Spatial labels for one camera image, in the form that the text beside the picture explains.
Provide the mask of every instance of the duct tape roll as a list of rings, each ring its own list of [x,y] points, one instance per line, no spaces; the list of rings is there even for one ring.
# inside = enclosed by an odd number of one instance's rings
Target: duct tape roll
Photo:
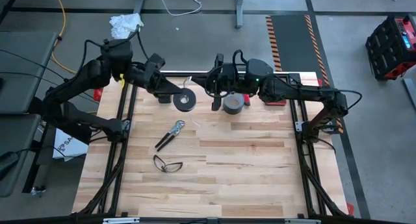
[[[227,114],[238,114],[244,106],[244,96],[240,93],[228,95],[224,98],[222,107]]]
[[[196,104],[195,93],[189,88],[182,88],[182,93],[174,95],[174,105],[182,112],[189,112]]]

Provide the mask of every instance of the wooden table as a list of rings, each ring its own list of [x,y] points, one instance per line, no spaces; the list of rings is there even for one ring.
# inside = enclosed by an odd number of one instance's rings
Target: wooden table
[[[301,78],[304,84],[318,84],[315,73],[301,73]],[[182,82],[183,79],[175,81],[178,85]],[[265,106],[258,97],[253,97],[251,106],[230,116],[223,110],[211,111],[213,100],[203,88],[192,83],[189,88],[196,93],[197,105],[188,113],[176,110],[173,103],[160,105],[154,96],[139,89],[118,213],[171,218],[295,218],[299,213],[306,215],[289,103]],[[120,85],[115,82],[105,88],[99,116],[116,116],[120,93]],[[322,109],[322,103],[306,103],[306,106],[310,119]],[[153,163],[154,145],[177,120],[184,120],[185,126],[157,155],[166,163],[183,162],[183,168],[177,173],[165,174]],[[331,142],[327,134],[321,133],[320,137]],[[101,186],[109,148],[110,143],[105,140],[90,145],[74,212],[84,208]],[[315,152],[324,189],[339,208],[347,212],[333,150],[316,143]],[[107,208],[112,190],[109,192]],[[317,204],[314,189],[311,193]]]

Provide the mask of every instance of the white paper towel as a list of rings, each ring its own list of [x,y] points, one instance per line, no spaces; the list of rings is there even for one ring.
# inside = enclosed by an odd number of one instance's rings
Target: white paper towel
[[[144,26],[140,15],[137,13],[113,16],[110,19],[110,24],[112,25],[111,36],[114,39],[126,39],[129,37],[130,32],[134,32],[136,30],[137,25],[140,26],[138,28],[139,32],[140,28]]]

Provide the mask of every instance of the floor mat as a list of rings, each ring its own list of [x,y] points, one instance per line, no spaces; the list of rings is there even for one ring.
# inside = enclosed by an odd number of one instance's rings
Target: floor mat
[[[267,16],[266,24],[276,71],[313,71],[330,85],[309,16]]]

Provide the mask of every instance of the gray floor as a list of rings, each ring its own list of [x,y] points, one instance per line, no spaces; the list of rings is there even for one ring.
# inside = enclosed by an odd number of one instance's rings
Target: gray floor
[[[132,0],[62,0],[68,8],[132,8]],[[204,9],[233,10],[233,0],[200,0]],[[316,11],[416,11],[414,0],[312,0]],[[166,0],[173,9],[195,8],[192,0]],[[56,0],[17,0],[14,6],[58,7]],[[305,0],[244,0],[248,10],[306,10]],[[146,0],[146,9],[162,9],[159,0]],[[57,47],[58,60],[76,69],[82,55],[83,41],[110,38],[109,18],[112,14],[67,14],[68,27],[64,40]],[[148,53],[159,53],[166,59],[163,69],[206,70],[217,53],[230,58],[242,49],[245,57],[256,57],[272,64],[264,15],[245,15],[244,27],[234,29],[235,16],[230,14],[195,14],[172,18],[167,14],[142,15],[142,31]],[[356,158],[365,196],[373,219],[416,223],[416,170],[413,159],[412,133],[416,112],[405,89],[397,81],[377,82],[371,75],[364,43],[367,36],[383,21],[384,16],[319,16],[318,27],[336,88],[354,89],[364,98],[345,117],[346,128]],[[0,25],[9,31],[55,31],[62,26],[60,13],[11,12]],[[135,60],[143,60],[138,44],[133,42]],[[87,59],[99,55],[88,50]],[[50,62],[55,71],[71,77]],[[51,73],[47,79],[61,82]],[[405,77],[416,81],[416,70]],[[47,88],[42,83],[37,96]],[[354,96],[348,96],[352,102]],[[73,102],[82,110],[92,111],[97,105],[84,99]],[[345,156],[338,137],[334,137],[339,170],[347,201],[355,204]],[[42,198],[20,194],[0,199],[0,219],[33,218],[69,214],[82,169],[82,161],[71,164],[57,162],[47,181],[48,191]]]

